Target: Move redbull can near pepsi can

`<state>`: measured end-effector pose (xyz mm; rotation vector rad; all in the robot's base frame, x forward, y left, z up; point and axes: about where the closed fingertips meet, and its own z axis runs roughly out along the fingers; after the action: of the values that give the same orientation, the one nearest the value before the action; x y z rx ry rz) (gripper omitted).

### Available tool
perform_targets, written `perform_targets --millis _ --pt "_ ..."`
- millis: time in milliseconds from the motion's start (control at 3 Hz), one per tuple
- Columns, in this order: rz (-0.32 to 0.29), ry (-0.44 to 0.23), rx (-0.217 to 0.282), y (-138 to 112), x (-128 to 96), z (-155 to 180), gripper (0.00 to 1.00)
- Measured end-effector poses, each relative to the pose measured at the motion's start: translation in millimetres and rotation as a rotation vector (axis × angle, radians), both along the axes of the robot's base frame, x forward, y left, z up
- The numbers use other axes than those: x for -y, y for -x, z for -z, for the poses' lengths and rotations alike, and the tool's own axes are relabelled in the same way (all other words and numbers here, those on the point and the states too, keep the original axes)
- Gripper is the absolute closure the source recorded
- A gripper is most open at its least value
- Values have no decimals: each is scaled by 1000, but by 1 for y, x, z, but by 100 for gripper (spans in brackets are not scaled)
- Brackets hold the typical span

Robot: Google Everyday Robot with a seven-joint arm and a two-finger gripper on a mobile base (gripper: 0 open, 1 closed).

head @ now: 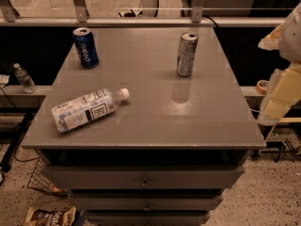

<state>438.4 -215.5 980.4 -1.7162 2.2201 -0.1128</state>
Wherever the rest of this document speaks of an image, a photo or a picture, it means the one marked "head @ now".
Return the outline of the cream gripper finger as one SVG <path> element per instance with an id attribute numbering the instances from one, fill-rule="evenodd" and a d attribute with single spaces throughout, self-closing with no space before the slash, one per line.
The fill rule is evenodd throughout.
<path id="1" fill-rule="evenodd" d="M 272 126 L 279 122 L 301 100 L 301 64 L 291 63 L 284 71 L 272 73 L 265 97 L 261 101 L 257 122 Z"/>

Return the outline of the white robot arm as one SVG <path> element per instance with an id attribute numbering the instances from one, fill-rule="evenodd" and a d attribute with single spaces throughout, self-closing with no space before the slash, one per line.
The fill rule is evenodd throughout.
<path id="1" fill-rule="evenodd" d="M 271 126 L 301 100 L 301 4 L 258 44 L 263 50 L 278 50 L 290 65 L 272 73 L 262 99 L 258 123 Z"/>

